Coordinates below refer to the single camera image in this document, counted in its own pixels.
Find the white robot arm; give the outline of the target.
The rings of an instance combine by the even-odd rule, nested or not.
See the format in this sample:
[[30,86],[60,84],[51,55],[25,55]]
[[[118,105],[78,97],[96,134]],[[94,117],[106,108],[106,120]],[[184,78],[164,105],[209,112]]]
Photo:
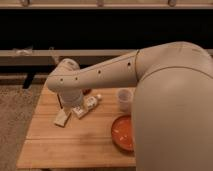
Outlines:
[[171,42],[84,69],[64,59],[47,86],[69,105],[86,88],[133,87],[136,171],[213,171],[213,57],[202,47]]

